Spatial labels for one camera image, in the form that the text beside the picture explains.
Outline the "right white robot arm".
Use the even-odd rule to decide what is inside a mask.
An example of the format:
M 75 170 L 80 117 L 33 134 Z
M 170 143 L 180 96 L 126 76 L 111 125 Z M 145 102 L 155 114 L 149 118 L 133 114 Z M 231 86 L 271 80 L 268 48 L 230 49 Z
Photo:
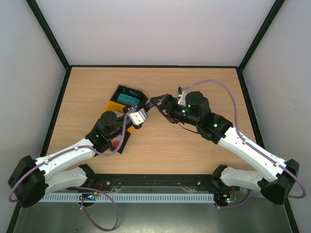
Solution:
M 199 91 L 188 93 L 185 104 L 179 104 L 170 94 L 153 97 L 150 102 L 170 123 L 195 126 L 204 139 L 235 153 L 255 168 L 248 171 L 218 166 L 212 178 L 215 189 L 239 186 L 260 192 L 274 204 L 284 204 L 299 171 L 297 161 L 279 158 L 243 136 L 232 122 L 211 111 L 208 99 Z

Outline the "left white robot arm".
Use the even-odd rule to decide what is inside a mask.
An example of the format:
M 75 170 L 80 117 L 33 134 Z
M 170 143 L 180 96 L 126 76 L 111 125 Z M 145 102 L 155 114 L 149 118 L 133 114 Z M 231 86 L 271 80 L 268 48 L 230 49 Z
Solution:
M 124 106 L 122 112 L 104 111 L 90 133 L 75 144 L 36 159 L 23 157 L 8 181 L 9 202 L 19 202 L 27 208 L 49 193 L 69 187 L 89 187 L 94 182 L 94 171 L 88 165 L 69 167 L 98 155 L 121 153 L 130 135 L 129 129 L 140 127 L 153 106 L 149 102 L 142 106 Z

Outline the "teal card stack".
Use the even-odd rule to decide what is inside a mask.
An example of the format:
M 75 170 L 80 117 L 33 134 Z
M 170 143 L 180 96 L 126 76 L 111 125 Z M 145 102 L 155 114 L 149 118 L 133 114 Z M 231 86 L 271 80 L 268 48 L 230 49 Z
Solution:
M 123 105 L 137 107 L 140 104 L 140 99 L 121 93 L 116 102 Z

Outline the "black bin with teal cards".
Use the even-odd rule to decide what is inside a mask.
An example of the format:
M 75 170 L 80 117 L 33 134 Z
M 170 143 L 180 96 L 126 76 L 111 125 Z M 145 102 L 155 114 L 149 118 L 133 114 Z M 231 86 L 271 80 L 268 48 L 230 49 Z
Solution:
M 142 91 L 124 85 L 118 85 L 110 98 L 112 102 L 131 107 L 142 107 L 147 100 L 147 96 Z

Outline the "red white card stack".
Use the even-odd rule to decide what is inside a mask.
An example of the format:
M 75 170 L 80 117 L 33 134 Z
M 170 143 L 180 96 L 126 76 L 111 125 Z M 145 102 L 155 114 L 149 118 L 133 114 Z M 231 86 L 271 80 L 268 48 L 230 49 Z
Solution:
M 117 137 L 111 140 L 113 150 L 120 144 L 121 139 L 122 139 L 122 136 L 118 135 Z

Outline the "black bin with red cards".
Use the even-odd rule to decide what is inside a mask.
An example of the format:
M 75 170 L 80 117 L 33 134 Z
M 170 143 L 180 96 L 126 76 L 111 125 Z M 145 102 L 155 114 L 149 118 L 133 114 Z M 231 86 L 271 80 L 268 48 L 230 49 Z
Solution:
M 122 141 L 122 144 L 121 144 L 119 150 L 117 151 L 117 153 L 122 154 L 122 152 L 123 152 L 123 150 L 124 150 L 124 148 L 125 148 L 125 145 L 126 145 L 126 143 L 128 142 L 128 139 L 130 138 L 130 136 L 131 136 L 131 133 L 128 132 L 128 131 L 126 131 L 126 132 L 125 132 L 125 135 L 124 135 L 124 139 L 123 139 L 123 141 Z M 122 135 L 120 134 L 120 135 L 118 135 L 117 137 L 115 137 L 115 138 L 111 141 L 112 146 L 109 148 L 109 150 L 110 150 L 111 152 L 114 151 L 114 150 L 116 149 L 116 147 L 119 146 L 119 144 L 120 144 L 120 142 L 121 142 L 121 139 L 122 139 Z

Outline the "yellow bin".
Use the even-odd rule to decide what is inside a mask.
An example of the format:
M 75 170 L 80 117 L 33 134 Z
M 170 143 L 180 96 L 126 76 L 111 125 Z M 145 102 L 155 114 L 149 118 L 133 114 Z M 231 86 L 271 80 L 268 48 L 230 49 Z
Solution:
M 123 104 L 119 104 L 119 103 L 116 103 L 113 101 L 109 101 L 107 106 L 104 108 L 104 112 L 112 111 L 117 115 L 117 117 L 121 117 L 124 115 L 124 110 L 123 110 L 124 107 L 126 107 L 126 106 Z

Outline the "black front rail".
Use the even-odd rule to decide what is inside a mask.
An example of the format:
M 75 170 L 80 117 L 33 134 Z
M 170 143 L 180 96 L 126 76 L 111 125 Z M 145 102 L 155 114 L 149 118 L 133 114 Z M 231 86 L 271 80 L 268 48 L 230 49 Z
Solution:
M 147 175 L 147 174 L 96 174 L 91 188 L 112 191 L 114 187 L 191 187 L 199 192 L 225 193 L 244 190 L 240 186 L 216 187 L 210 174 Z

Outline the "black aluminium frame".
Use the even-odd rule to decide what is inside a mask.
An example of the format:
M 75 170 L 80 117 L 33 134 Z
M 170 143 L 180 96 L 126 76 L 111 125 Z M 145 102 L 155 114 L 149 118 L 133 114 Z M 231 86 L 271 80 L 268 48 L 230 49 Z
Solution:
M 267 30 L 269 29 L 270 25 L 272 24 L 273 20 L 279 13 L 282 5 L 285 1 L 283 0 L 276 0 L 269 13 L 267 14 L 264 22 L 262 23 L 260 29 L 258 30 L 254 40 L 252 41 L 249 49 L 247 50 L 245 56 L 243 57 L 241 63 L 239 66 L 193 66 L 193 65 L 111 65 L 109 67 L 139 67 L 139 68 L 234 68 L 236 69 L 240 86 L 242 89 L 244 101 L 246 103 L 246 108 L 248 110 L 249 118 L 251 121 L 251 125 L 253 128 L 253 131 L 255 133 L 255 139 L 261 146 L 264 145 L 261 132 L 259 129 L 259 124 L 257 117 L 255 116 L 255 111 L 253 104 L 251 103 L 250 95 L 248 92 L 248 89 L 246 87 L 245 78 L 243 76 L 242 71 L 245 69 L 246 65 L 248 64 L 249 60 L 251 59 L 252 55 L 256 51 L 258 45 L 260 44 L 261 40 L 263 39 L 264 35 L 266 34 Z M 49 128 L 46 134 L 46 138 L 44 140 L 44 144 L 41 150 L 41 154 L 47 152 L 47 146 L 49 145 L 52 137 L 52 132 L 55 127 L 56 119 L 58 117 L 58 113 L 60 110 L 60 106 L 63 100 L 63 96 L 68 84 L 69 75 L 74 67 L 74 65 L 70 65 L 61 50 L 61 47 L 59 46 L 51 28 L 49 27 L 42 11 L 40 10 L 40 7 L 38 6 L 37 2 L 35 0 L 28 0 L 27 4 L 29 5 L 33 15 L 35 16 L 37 22 L 39 23 L 40 27 L 42 28 L 44 34 L 46 35 L 47 39 L 49 40 L 50 44 L 52 45 L 54 51 L 56 52 L 59 60 L 61 61 L 62 65 L 64 66 L 66 73 L 63 78 L 63 82 L 60 88 L 60 92 L 56 101 L 56 105 L 53 111 L 53 115 L 49 124 Z

